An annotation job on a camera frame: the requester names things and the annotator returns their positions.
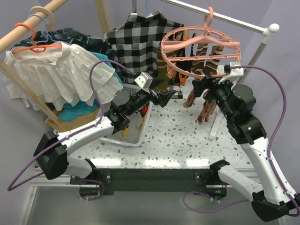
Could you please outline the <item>argyle orange brown sock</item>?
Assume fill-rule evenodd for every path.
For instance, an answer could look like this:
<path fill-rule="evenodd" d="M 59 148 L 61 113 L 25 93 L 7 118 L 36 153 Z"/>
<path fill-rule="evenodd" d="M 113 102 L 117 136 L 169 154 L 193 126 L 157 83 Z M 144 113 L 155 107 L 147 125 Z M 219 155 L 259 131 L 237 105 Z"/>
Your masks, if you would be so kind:
<path fill-rule="evenodd" d="M 203 103 L 203 109 L 201 110 L 199 116 L 197 117 L 198 123 L 201 125 L 204 122 L 208 122 L 210 119 L 210 116 L 214 114 L 215 109 L 216 109 L 216 101 L 208 101 L 205 100 Z"/>

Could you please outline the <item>pink round clip hanger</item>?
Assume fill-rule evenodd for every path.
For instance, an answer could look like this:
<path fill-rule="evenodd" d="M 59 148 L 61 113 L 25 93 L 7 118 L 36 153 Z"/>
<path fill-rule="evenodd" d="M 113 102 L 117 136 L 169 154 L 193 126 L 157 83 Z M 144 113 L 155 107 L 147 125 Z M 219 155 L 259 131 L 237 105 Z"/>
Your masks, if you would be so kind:
<path fill-rule="evenodd" d="M 167 33 L 160 44 L 161 57 L 166 64 L 166 75 L 179 78 L 184 85 L 191 75 L 201 80 L 205 75 L 223 77 L 218 72 L 221 60 L 239 62 L 241 59 L 240 43 L 228 35 L 210 28 L 214 19 L 212 7 L 203 20 L 203 26 L 187 26 Z"/>

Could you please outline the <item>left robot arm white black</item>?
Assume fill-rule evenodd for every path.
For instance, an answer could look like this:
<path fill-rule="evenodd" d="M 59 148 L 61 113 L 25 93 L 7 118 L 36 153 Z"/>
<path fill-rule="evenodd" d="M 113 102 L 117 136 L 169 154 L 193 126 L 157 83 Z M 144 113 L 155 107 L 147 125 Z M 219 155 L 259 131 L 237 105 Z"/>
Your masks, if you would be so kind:
<path fill-rule="evenodd" d="M 129 116 L 149 102 L 165 107 L 175 92 L 160 92 L 144 87 L 134 94 L 119 90 L 111 102 L 110 110 L 102 118 L 67 132 L 44 133 L 34 152 L 34 159 L 48 180 L 67 174 L 92 184 L 97 179 L 94 164 L 89 159 L 72 158 L 71 154 L 96 139 L 122 131 L 130 123 Z"/>

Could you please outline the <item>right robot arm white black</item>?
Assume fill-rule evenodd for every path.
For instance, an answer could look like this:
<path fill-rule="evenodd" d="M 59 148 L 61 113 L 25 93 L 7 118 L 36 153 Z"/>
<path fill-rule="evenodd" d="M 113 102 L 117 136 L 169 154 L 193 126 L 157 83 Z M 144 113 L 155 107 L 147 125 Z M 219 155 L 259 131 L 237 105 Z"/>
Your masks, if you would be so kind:
<path fill-rule="evenodd" d="M 230 135 L 248 156 L 260 183 L 241 174 L 225 160 L 210 165 L 210 181 L 214 184 L 223 181 L 239 191 L 264 222 L 292 216 L 293 209 L 299 211 L 300 195 L 284 177 L 271 153 L 270 140 L 262 123 L 252 114 L 256 103 L 252 89 L 212 77 L 194 80 L 192 84 L 195 97 L 207 90 L 206 99 L 216 102 Z"/>

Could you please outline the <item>light blue hanger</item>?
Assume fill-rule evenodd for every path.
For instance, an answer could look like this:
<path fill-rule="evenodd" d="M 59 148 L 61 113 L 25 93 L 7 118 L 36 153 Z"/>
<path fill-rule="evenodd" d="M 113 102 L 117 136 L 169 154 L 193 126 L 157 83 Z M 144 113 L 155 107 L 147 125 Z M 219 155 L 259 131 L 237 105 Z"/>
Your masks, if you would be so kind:
<path fill-rule="evenodd" d="M 52 39 L 51 35 L 49 34 L 49 31 L 48 31 L 48 28 L 47 28 L 47 23 L 46 23 L 45 19 L 44 19 L 42 16 L 39 16 L 39 15 L 37 15 L 37 14 L 31 14 L 31 15 L 29 15 L 29 16 L 28 16 L 28 19 L 31 18 L 31 17 L 38 17 L 38 18 L 40 18 L 40 19 L 44 22 L 44 24 L 45 24 L 46 40 L 36 41 L 36 44 L 39 44 L 39 43 L 46 43 L 46 42 L 48 42 L 49 40 L 52 41 L 53 39 Z"/>

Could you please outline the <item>orange clothes hanger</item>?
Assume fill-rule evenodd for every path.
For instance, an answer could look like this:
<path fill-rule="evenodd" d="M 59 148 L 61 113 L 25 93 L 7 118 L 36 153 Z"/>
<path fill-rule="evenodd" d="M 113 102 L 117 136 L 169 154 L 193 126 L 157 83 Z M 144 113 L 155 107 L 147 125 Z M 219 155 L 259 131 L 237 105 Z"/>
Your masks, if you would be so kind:
<path fill-rule="evenodd" d="M 23 47 L 23 48 L 20 48 L 20 49 L 17 49 L 17 50 L 13 50 L 12 54 L 17 54 L 17 53 L 20 53 L 20 52 L 23 52 L 23 51 L 26 51 L 26 50 L 30 50 L 30 51 L 32 51 L 34 53 L 43 53 L 43 52 L 45 52 L 47 50 L 47 48 L 62 48 L 61 44 L 59 44 L 59 45 L 37 45 L 37 43 L 34 40 L 34 38 L 36 37 L 35 30 L 31 26 L 29 26 L 29 25 L 27 25 L 27 24 L 25 24 L 23 22 L 17 23 L 15 25 L 15 28 L 17 28 L 19 26 L 26 27 L 26 28 L 28 28 L 29 30 L 32 31 L 33 35 L 31 37 L 31 41 L 33 43 L 33 46 Z"/>

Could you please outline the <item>olive striped hanging sock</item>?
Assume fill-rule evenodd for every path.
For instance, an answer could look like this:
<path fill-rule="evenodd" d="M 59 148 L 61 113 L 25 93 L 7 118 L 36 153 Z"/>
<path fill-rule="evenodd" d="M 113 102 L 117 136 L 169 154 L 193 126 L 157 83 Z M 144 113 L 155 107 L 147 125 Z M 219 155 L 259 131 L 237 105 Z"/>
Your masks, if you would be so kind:
<path fill-rule="evenodd" d="M 173 85 L 173 80 L 169 78 L 169 74 L 167 71 L 167 63 L 162 57 L 160 48 L 156 50 L 156 53 L 157 53 L 157 71 L 158 71 L 157 78 L 164 80 L 160 85 L 157 86 L 157 89 L 159 91 L 165 91 L 170 85 Z"/>

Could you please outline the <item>brown white striped sock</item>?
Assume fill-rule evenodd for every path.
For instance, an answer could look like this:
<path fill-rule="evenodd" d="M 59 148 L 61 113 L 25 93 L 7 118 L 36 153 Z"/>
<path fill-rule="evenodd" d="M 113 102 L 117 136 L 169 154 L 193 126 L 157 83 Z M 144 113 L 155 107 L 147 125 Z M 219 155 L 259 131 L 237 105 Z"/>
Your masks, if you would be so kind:
<path fill-rule="evenodd" d="M 199 44 L 196 56 L 207 56 L 208 44 Z M 222 55 L 223 47 L 220 45 L 212 46 L 209 56 Z M 220 59 L 207 59 L 194 61 L 191 72 L 197 75 L 216 75 Z"/>

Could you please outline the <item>grey yellow sock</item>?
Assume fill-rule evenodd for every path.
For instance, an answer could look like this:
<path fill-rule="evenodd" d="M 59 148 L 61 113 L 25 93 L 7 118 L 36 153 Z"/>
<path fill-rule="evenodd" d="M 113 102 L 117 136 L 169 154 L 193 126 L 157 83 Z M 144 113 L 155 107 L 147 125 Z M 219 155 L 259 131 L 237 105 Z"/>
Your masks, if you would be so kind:
<path fill-rule="evenodd" d="M 142 116 L 138 113 L 129 117 L 130 123 L 121 133 L 121 140 L 127 143 L 137 143 L 140 136 Z"/>

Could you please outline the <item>black white checked shirt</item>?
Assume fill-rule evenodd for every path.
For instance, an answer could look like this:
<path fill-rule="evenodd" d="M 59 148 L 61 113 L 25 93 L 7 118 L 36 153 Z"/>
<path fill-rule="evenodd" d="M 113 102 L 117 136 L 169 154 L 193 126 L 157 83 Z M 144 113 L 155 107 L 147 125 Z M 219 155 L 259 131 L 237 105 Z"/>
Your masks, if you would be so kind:
<path fill-rule="evenodd" d="M 183 93 L 180 85 L 170 81 L 168 75 L 159 72 L 158 66 L 163 65 L 163 59 L 157 59 L 163 37 L 181 28 L 182 23 L 173 22 L 158 10 L 149 16 L 131 13 L 127 21 L 104 34 L 105 41 L 109 43 L 114 59 L 135 73 L 147 72 L 153 77 L 164 79 L 165 82 L 158 89 L 176 90 L 173 99 L 182 99 Z"/>

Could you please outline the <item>dark patterned garment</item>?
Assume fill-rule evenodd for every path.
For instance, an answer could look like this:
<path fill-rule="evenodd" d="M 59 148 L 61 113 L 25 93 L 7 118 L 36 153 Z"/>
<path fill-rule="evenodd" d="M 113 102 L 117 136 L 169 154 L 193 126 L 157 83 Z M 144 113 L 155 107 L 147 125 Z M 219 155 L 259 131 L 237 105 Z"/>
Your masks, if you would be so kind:
<path fill-rule="evenodd" d="M 63 28 L 55 31 L 37 31 L 33 39 L 37 45 L 53 44 L 54 42 L 65 42 L 68 44 L 76 44 L 85 50 L 100 53 L 109 56 L 112 48 L 109 44 L 99 38 L 88 34 L 83 34 L 74 28 Z"/>

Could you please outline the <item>white ruffled blouse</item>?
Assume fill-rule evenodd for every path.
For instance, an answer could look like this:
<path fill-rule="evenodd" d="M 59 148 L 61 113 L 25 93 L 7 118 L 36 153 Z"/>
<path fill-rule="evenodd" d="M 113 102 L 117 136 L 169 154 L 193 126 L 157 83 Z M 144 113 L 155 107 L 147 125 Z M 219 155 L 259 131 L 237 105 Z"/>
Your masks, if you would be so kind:
<path fill-rule="evenodd" d="M 30 50 L 12 54 L 6 51 L 4 62 L 44 102 L 52 103 L 60 111 L 65 103 L 72 106 L 80 100 L 93 105 L 97 91 L 101 103 L 112 101 L 123 88 L 113 76 L 115 69 L 105 63 L 92 66 L 99 59 L 80 47 L 56 42 L 62 48 L 47 48 L 43 53 Z"/>

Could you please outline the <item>white rack foot bracket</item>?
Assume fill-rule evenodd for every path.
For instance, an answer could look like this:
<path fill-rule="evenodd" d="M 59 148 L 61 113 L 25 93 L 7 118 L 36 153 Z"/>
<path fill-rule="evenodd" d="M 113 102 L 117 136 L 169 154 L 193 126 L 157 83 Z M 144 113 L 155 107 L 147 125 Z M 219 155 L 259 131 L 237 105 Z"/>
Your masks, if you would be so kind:
<path fill-rule="evenodd" d="M 210 140 L 213 140 L 216 137 L 218 129 L 220 127 L 220 124 L 223 120 L 224 120 L 223 113 L 221 112 L 220 109 L 217 109 L 216 110 L 216 117 L 215 117 L 214 123 L 212 125 L 211 131 L 209 133 L 209 139 Z"/>

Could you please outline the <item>metal clothes rail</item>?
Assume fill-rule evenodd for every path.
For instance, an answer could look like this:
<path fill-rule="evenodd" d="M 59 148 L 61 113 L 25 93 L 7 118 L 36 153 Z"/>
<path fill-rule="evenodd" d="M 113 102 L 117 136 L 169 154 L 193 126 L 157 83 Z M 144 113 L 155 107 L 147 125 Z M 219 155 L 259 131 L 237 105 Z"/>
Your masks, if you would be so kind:
<path fill-rule="evenodd" d="M 188 9 L 190 11 L 193 12 L 197 12 L 199 14 L 202 15 L 209 15 L 209 10 L 201 8 L 201 7 L 197 7 L 188 3 L 185 3 L 183 1 L 180 0 L 165 0 L 164 2 L 167 2 L 169 4 L 184 8 L 184 9 Z M 267 28 L 263 28 L 260 26 L 256 26 L 254 24 L 250 24 L 238 19 L 234 19 L 231 18 L 229 16 L 226 15 L 222 15 L 219 13 L 214 12 L 214 19 L 218 19 L 221 20 L 223 22 L 226 23 L 230 23 L 233 24 L 235 26 L 238 27 L 242 27 L 244 29 L 259 33 L 261 35 L 263 35 L 263 39 L 261 41 L 261 44 L 258 46 L 256 52 L 254 53 L 253 57 L 251 58 L 250 62 L 248 63 L 251 66 L 254 66 L 255 63 L 257 62 L 257 60 L 259 59 L 259 57 L 261 56 L 261 54 L 263 53 L 265 47 L 267 46 L 267 44 L 270 42 L 271 38 L 279 31 L 280 26 L 277 23 L 273 23 L 271 24 L 269 27 Z"/>

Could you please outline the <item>wooden clothes rail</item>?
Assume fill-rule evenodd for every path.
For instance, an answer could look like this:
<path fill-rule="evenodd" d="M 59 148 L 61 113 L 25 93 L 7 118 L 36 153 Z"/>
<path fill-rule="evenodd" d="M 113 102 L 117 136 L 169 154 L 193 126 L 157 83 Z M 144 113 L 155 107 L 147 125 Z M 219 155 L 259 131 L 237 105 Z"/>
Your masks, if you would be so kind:
<path fill-rule="evenodd" d="M 52 0 L 47 5 L 45 5 L 43 8 L 51 13 L 56 11 L 58 8 L 60 8 L 63 4 L 65 4 L 67 0 Z M 31 28 L 35 28 L 37 25 L 39 25 L 42 22 L 42 19 L 40 19 L 37 16 L 32 16 L 28 19 L 26 19 L 23 23 L 26 25 L 29 25 Z M 0 53 L 3 53 L 8 49 L 10 46 L 15 44 L 17 40 L 22 38 L 24 35 L 26 35 L 28 32 L 30 32 L 30 29 L 25 26 L 18 26 L 11 30 L 8 34 L 3 36 L 0 39 Z"/>

